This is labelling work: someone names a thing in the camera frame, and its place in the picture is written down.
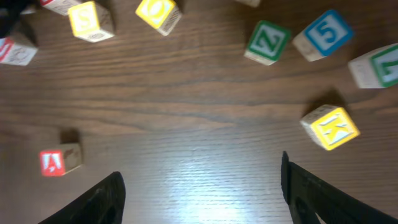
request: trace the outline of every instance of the printed number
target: printed number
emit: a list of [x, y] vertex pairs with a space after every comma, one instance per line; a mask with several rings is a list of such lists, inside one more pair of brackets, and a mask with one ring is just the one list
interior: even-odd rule
[[393, 73], [394, 71], [390, 70], [389, 68], [397, 65], [398, 65], [398, 60], [394, 62], [381, 63], [381, 67], [383, 68], [385, 75], [390, 75], [391, 73]]
[[256, 45], [259, 47], [264, 47], [264, 45], [267, 45], [271, 52], [275, 50], [275, 48], [278, 46], [278, 43], [280, 41], [280, 37], [278, 35], [273, 36], [275, 42], [272, 43], [271, 40], [268, 38], [268, 35], [265, 30], [262, 30], [260, 33], [259, 38], [256, 41]]
[[322, 21], [320, 24], [319, 24], [319, 26], [317, 26], [317, 31], [319, 32], [319, 34], [321, 35], [321, 36], [325, 36], [325, 35], [327, 35], [327, 34], [330, 34], [331, 36], [330, 37], [328, 37], [328, 38], [326, 38], [325, 40], [328, 42], [328, 43], [334, 43], [335, 41], [336, 41], [336, 38], [337, 38], [337, 33], [336, 33], [336, 31], [334, 30], [334, 29], [332, 29], [331, 27], [325, 27], [325, 26], [327, 26], [328, 25], [328, 23], [326, 22], [326, 21]]

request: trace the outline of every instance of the green block face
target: green block face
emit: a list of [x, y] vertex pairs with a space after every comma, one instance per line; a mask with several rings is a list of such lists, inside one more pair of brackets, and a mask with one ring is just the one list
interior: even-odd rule
[[383, 50], [370, 60], [384, 88], [398, 83], [398, 45]]
[[277, 61], [290, 39], [290, 31], [267, 21], [254, 29], [248, 50], [269, 60]]

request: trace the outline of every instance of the blue number 5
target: blue number 5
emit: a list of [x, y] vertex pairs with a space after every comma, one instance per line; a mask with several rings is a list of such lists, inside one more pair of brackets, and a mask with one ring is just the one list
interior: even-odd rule
[[335, 31], [334, 29], [332, 29], [332, 28], [330, 28], [330, 27], [325, 27], [327, 24], [328, 24], [328, 23], [327, 23], [326, 21], [323, 21], [323, 22], [321, 22], [321, 23], [319, 24], [319, 26], [317, 26], [316, 29], [317, 29], [317, 31], [319, 32], [319, 34], [322, 35], [322, 36], [326, 35], [327, 33], [330, 33], [330, 34], [331, 34], [331, 37], [328, 37], [328, 38], [326, 39], [326, 41], [327, 41], [328, 43], [333, 43], [334, 41], [336, 41], [337, 34], [336, 34], [336, 31]]

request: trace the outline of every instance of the alphabet block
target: alphabet block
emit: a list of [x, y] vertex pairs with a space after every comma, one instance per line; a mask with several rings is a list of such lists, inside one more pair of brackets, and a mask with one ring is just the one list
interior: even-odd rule
[[111, 14], [103, 6], [89, 1], [69, 9], [73, 35], [95, 43], [114, 36]]
[[332, 105], [323, 105], [307, 114], [301, 124], [312, 140], [327, 151], [360, 134], [346, 110]]
[[279, 60], [290, 31], [267, 21], [260, 21], [249, 41], [245, 57], [264, 65], [272, 65]]
[[136, 14], [164, 36], [171, 33], [182, 16], [173, 0], [143, 0]]
[[63, 176], [81, 166], [79, 144], [60, 144], [51, 150], [40, 152], [42, 175], [47, 177]]
[[331, 55], [354, 36], [354, 32], [335, 10], [329, 10], [293, 40], [298, 51], [313, 62]]
[[362, 55], [348, 64], [360, 88], [387, 88], [398, 83], [398, 44]]
[[0, 63], [26, 66], [36, 52], [35, 45], [19, 31], [0, 39]]

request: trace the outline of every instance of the wood grain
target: wood grain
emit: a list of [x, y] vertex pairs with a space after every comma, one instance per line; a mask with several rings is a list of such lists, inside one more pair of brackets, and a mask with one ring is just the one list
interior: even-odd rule
[[[398, 39], [398, 2], [179, 1], [182, 20], [162, 37], [110, 1], [116, 37], [91, 44], [48, 10], [26, 16], [39, 51], [27, 67], [0, 65], [0, 219], [37, 223], [112, 171], [127, 188], [124, 223], [292, 223], [280, 189], [291, 161], [398, 218], [398, 87], [360, 90], [347, 63]], [[301, 32], [336, 9], [355, 37], [306, 62], [291, 43], [270, 67], [243, 57], [265, 19]], [[343, 105], [360, 137], [331, 152], [299, 124], [323, 103]], [[83, 167], [40, 175], [38, 153], [75, 128]]]

